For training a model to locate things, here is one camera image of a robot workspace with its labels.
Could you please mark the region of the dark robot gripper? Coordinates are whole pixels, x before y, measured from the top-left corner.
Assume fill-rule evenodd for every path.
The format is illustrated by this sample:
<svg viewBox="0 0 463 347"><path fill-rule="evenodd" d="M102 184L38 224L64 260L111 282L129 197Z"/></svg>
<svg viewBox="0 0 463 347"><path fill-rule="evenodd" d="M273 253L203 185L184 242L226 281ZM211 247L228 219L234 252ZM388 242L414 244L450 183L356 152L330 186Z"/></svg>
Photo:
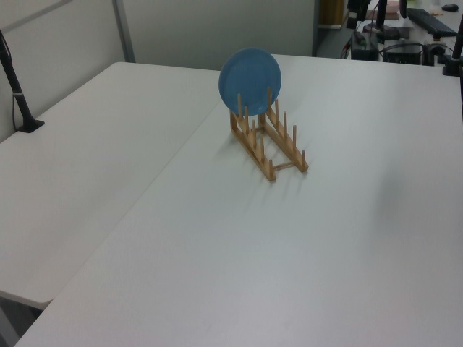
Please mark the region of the dark robot gripper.
<svg viewBox="0 0 463 347"><path fill-rule="evenodd" d="M365 21L369 5L370 0L349 0L347 2L347 29L354 30L357 27L357 21Z"/></svg>

